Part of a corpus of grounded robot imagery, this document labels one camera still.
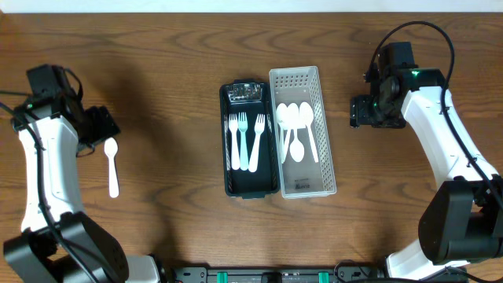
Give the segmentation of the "pale green plastic fork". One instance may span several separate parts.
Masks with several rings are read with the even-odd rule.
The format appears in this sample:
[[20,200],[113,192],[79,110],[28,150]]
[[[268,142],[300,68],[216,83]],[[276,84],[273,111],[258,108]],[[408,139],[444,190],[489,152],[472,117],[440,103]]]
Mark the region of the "pale green plastic fork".
[[238,115],[238,130],[240,131],[240,169],[246,171],[249,166],[248,146],[246,132],[248,130],[248,118],[245,112]]

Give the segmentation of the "white fork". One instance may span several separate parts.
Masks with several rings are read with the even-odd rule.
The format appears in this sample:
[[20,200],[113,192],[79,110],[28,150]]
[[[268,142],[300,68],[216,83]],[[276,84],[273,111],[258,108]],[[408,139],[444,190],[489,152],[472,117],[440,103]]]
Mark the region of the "white fork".
[[259,146],[261,135],[265,129],[265,115],[258,114],[255,121],[255,139],[251,150],[251,156],[249,160],[248,170],[252,173],[256,172],[259,163]]
[[231,167],[233,170],[240,168],[240,156],[237,144],[238,121],[236,114],[229,115],[229,130],[231,133]]

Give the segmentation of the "white spoon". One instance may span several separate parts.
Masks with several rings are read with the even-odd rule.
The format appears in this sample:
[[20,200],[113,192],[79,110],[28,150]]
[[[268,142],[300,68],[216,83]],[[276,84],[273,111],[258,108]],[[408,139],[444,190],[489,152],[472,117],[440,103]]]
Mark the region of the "white spoon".
[[299,140],[298,137],[298,130],[294,128],[293,130],[294,138],[292,140],[292,143],[290,145],[290,154],[292,159],[296,163],[300,163],[303,160],[304,157],[304,146],[302,142]]
[[285,137],[285,146],[287,149],[286,156],[290,153],[290,145],[294,138],[293,129],[296,128],[298,130],[298,122],[299,122],[299,106],[296,103],[291,103],[288,106],[287,113],[287,134]]
[[288,113],[288,108],[286,104],[280,103],[277,106],[276,109],[276,114],[277,114],[277,123],[279,126],[279,135],[280,135],[280,152],[281,152],[281,162],[284,163],[286,159],[286,153],[287,149],[285,146],[285,130],[287,128],[287,113]]
[[117,141],[114,138],[108,138],[105,141],[104,151],[108,157],[108,187],[111,198],[119,196],[119,180],[116,170],[116,154],[118,153],[118,149]]
[[303,123],[306,125],[307,131],[308,131],[308,136],[309,136],[309,141],[310,141],[310,148],[311,152],[314,158],[314,162],[318,163],[318,150],[314,141],[314,134],[311,128],[311,125],[314,121],[314,111],[311,108],[311,106],[307,102],[302,102],[300,107],[299,107],[299,116]]

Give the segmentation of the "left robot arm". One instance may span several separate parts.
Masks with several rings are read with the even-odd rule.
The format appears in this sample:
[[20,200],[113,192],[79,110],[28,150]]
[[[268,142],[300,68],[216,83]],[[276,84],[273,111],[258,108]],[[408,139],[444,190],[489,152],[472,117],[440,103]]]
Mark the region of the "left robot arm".
[[24,147],[27,205],[21,234],[3,256],[25,282],[125,282],[127,257],[119,242],[86,215],[77,159],[119,134],[105,106],[84,108],[68,68],[43,64],[27,71],[31,92],[6,111]]

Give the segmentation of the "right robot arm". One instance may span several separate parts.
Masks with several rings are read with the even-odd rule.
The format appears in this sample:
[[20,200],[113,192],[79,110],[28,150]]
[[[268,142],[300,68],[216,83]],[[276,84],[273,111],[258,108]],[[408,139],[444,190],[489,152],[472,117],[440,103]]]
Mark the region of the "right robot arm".
[[351,99],[350,125],[411,126],[437,186],[417,240],[386,258],[386,276],[420,280],[500,258],[502,177],[470,138],[441,71],[419,68],[410,43],[393,42],[378,48],[365,81],[370,92]]

